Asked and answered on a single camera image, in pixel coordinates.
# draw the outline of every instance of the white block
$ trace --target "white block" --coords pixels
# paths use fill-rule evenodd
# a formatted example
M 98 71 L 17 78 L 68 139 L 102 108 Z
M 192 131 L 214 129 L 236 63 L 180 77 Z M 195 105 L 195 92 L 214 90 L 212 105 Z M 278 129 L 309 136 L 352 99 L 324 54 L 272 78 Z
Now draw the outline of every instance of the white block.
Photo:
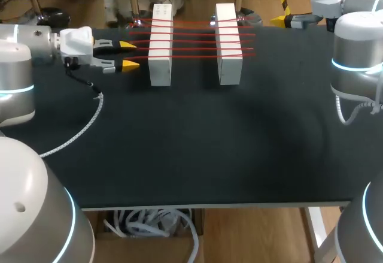
M 221 85 L 239 84 L 241 81 L 242 71 L 242 50 L 239 43 L 238 25 L 236 20 L 222 22 L 222 20 L 235 19 L 234 4 L 217 4 L 215 6 L 215 39 L 218 49 L 234 49 L 234 50 L 217 50 L 218 54 L 218 76 Z M 222 43 L 223 41 L 237 41 L 238 43 Z
M 153 34 L 153 32 L 173 32 L 173 22 L 162 20 L 173 20 L 173 12 L 171 4 L 155 4 L 153 7 L 152 25 L 162 27 L 151 27 L 152 34 L 150 35 L 149 49 L 149 72 L 150 83 L 152 86 L 170 86 L 172 78 L 172 55 L 170 48 L 173 46 L 172 34 Z M 163 47 L 166 49 L 153 50 L 153 48 Z M 164 56 L 159 58 L 151 58 L 150 56 Z

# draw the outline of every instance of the coiled white cable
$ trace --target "coiled white cable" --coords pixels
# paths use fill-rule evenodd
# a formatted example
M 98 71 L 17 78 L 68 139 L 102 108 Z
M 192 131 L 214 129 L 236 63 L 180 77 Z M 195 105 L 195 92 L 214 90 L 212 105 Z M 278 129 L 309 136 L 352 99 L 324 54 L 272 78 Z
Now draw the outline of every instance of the coiled white cable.
M 98 107 L 96 109 L 96 112 L 95 114 L 93 115 L 93 117 L 89 120 L 88 124 L 86 126 L 84 126 L 84 128 L 79 132 L 77 133 L 75 136 L 73 136 L 71 139 L 69 139 L 67 142 L 61 144 L 60 146 L 56 147 L 55 149 L 52 149 L 48 152 L 45 152 L 43 154 L 40 154 L 40 157 L 41 158 L 44 158 L 44 157 L 47 157 L 49 155 L 52 155 L 62 149 L 64 149 L 66 146 L 70 145 L 71 143 L 73 143 L 76 139 L 78 139 L 80 136 L 82 136 L 90 127 L 91 125 L 95 122 L 95 120 L 97 119 L 97 117 L 99 116 L 101 110 L 102 110 L 102 106 L 104 104 L 104 95 L 102 94 L 102 92 L 99 93 L 99 95 L 95 98 L 95 99 L 98 99 L 99 102 L 98 102 Z
M 125 234 L 121 228 L 120 225 L 123 222 L 125 211 L 122 210 L 120 212 L 120 215 L 118 215 L 118 210 L 114 211 L 113 213 L 113 224 L 112 226 L 107 220 L 104 220 L 105 226 L 107 226 L 110 230 L 112 230 L 114 233 L 116 233 L 119 237 L 169 237 L 173 236 L 174 231 L 176 230 L 178 224 L 180 223 L 180 219 L 184 219 L 187 223 L 187 225 L 184 227 L 187 228 L 190 227 L 191 234 L 193 237 L 193 250 L 190 254 L 188 263 L 194 262 L 194 260 L 197 257 L 198 248 L 199 248 L 199 241 L 198 241 L 198 235 L 196 231 L 196 227 L 194 226 L 194 223 L 192 221 L 192 211 L 189 209 L 189 216 L 185 213 L 177 210 L 177 209 L 153 209 L 153 210 L 133 210 L 131 211 L 128 216 L 125 219 L 125 227 L 128 234 Z M 164 230 L 159 228 L 159 222 L 161 222 L 164 218 L 172 219 L 172 223 L 168 225 L 167 227 L 164 227 Z
M 339 96 L 335 95 L 335 103 L 336 103 L 336 111 L 338 112 L 338 117 L 339 120 L 344 124 L 344 125 L 350 125 L 354 121 L 354 119 L 357 117 L 359 111 L 364 108 L 364 107 L 374 107 L 375 103 L 374 102 L 363 102 L 354 108 L 352 111 L 350 117 L 345 120 L 342 114 L 342 108 L 341 108 L 341 99 Z

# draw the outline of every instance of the red wire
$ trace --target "red wire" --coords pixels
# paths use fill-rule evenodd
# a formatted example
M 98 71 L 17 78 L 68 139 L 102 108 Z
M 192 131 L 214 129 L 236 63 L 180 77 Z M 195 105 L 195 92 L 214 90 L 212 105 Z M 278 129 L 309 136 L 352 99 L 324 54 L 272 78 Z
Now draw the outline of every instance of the red wire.
M 241 19 L 253 19 L 253 16 L 245 16 L 242 17 Z M 134 19 L 134 20 L 142 20 L 144 22 L 152 22 L 152 21 L 158 21 L 158 22 L 180 22 L 180 23 L 191 23 L 191 24 L 196 24 L 196 23 L 210 23 L 211 20 L 203 20 L 203 21 L 197 21 L 197 22 L 192 22 L 192 21 L 186 21 L 186 20 L 169 20 L 169 19 Z M 224 19 L 224 20 L 217 20 L 215 22 L 232 22 L 232 21 L 237 21 L 237 19 Z
M 196 37 L 215 37 L 216 35 L 241 35 L 245 37 L 255 37 L 255 34 L 194 34 L 188 32 L 150 32 L 150 31 L 129 31 L 130 34 L 173 34 L 173 35 L 190 35 Z
M 139 25 L 139 26 L 142 26 L 144 28 L 149 28 L 149 27 L 153 27 L 153 28 L 170 28 L 171 26 L 166 26 L 166 25 Z M 211 30 L 214 30 L 214 29 L 218 29 L 218 28 L 253 28 L 252 26 L 222 26 L 222 27 L 219 27 L 219 26 L 213 26 L 211 28 L 195 28 L 195 27 L 186 27 L 186 26 L 173 26 L 173 28 L 177 28 L 177 29 L 186 29 L 186 30 L 200 30 L 200 31 L 211 31 Z
M 136 59 L 148 59 L 148 58 L 227 58 L 237 56 L 255 56 L 255 53 L 243 53 L 241 55 L 143 55 L 143 56 L 131 56 L 124 58 L 125 60 L 133 61 Z
M 208 40 L 132 40 L 129 41 L 131 44 L 137 43 L 150 43 L 154 42 L 171 42 L 171 43 L 251 43 L 252 40 L 236 40 L 236 41 L 208 41 Z
M 137 47 L 137 50 L 254 50 L 252 47 L 238 47 L 235 49 L 217 47 Z

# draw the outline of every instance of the black table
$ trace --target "black table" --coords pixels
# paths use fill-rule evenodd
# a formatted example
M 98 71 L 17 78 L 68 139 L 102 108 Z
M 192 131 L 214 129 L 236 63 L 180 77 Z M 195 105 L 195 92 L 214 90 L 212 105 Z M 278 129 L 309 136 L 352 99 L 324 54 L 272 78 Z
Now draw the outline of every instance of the black table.
M 219 86 L 215 59 L 174 59 L 171 87 L 151 87 L 147 64 L 130 74 L 82 68 L 104 108 L 46 162 L 82 208 L 348 201 L 381 169 L 383 123 L 367 110 L 351 126 L 338 120 L 332 42 L 321 26 L 263 28 L 239 86 Z M 34 76 L 35 118 L 2 131 L 43 153 L 76 134 L 98 102 L 59 64 Z

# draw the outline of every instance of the wooden floor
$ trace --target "wooden floor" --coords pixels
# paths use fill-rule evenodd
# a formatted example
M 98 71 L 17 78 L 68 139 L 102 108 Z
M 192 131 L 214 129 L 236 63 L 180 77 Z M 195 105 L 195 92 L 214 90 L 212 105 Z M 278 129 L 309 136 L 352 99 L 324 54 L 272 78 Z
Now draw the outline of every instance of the wooden floor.
M 40 0 L 42 6 L 65 9 L 72 27 L 104 27 L 103 0 Z M 291 12 L 311 12 L 310 0 L 287 0 Z M 209 20 L 217 2 L 233 0 L 186 0 L 177 17 Z M 265 25 L 284 15 L 280 0 L 244 0 L 243 7 L 258 12 Z M 25 0 L 9 3 L 1 19 L 17 17 L 30 8 Z M 338 217 L 337 207 L 322 208 L 327 232 Z M 236 208 L 206 210 L 205 233 L 200 237 L 198 262 L 212 263 L 307 263 L 312 260 L 301 211 L 298 208 Z M 192 248 L 190 238 L 98 240 L 96 263 L 186 262 Z

